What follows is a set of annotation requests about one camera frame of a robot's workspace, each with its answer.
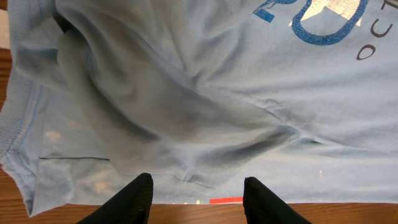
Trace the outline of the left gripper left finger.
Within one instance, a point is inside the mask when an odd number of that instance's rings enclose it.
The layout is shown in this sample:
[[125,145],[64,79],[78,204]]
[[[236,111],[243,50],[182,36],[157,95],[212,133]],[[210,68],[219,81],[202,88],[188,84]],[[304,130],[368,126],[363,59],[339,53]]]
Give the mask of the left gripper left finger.
[[142,173],[77,224],[147,224],[153,191],[152,176]]

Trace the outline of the light blue printed t-shirt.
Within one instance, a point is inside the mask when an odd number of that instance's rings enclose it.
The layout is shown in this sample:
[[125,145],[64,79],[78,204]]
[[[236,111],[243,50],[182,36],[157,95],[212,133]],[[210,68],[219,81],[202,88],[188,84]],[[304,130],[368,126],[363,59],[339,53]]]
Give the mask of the light blue printed t-shirt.
[[397,2],[11,0],[1,165],[27,213],[155,203],[397,202]]

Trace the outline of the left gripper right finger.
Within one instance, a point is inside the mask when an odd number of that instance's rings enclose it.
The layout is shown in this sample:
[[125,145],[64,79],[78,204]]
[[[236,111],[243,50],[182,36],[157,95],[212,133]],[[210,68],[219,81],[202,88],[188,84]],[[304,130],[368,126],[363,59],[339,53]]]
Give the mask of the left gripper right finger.
[[243,207],[248,224],[310,224],[255,177],[244,180]]

